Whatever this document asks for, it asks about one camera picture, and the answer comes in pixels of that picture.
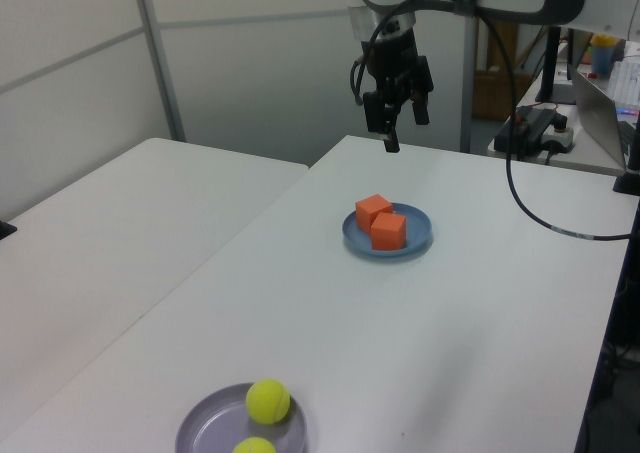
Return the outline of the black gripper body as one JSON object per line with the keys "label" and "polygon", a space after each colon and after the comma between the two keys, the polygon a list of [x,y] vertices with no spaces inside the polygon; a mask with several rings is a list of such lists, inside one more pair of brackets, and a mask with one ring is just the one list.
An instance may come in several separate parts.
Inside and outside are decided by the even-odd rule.
{"label": "black gripper body", "polygon": [[368,59],[368,72],[384,99],[409,98],[417,58],[412,28],[398,37],[374,44]]}

